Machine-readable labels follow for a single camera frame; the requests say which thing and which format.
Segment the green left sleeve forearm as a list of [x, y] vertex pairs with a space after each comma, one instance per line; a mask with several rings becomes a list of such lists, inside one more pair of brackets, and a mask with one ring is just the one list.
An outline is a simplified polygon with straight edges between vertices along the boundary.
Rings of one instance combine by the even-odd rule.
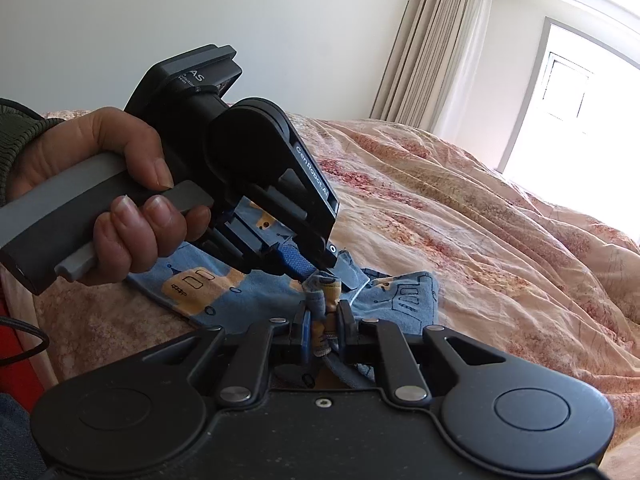
[[23, 104], [0, 102], [0, 188], [1, 206], [8, 202], [10, 173], [18, 156], [33, 140], [63, 122], [62, 118], [44, 118]]

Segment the person's left hand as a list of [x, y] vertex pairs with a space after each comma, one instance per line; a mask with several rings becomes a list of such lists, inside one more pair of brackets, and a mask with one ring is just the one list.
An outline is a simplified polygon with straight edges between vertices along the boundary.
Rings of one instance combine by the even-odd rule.
[[[174, 186], [157, 132], [122, 110], [103, 107], [59, 122], [30, 142], [11, 166], [6, 199], [16, 200], [104, 151], [123, 154], [129, 173], [145, 188], [159, 193]], [[208, 208], [197, 206], [182, 214], [160, 194], [141, 207], [127, 195], [118, 196], [110, 210], [96, 219], [93, 245], [98, 263], [81, 283], [117, 283], [130, 273], [150, 270], [158, 258], [171, 255], [186, 240], [202, 236], [209, 220]]]

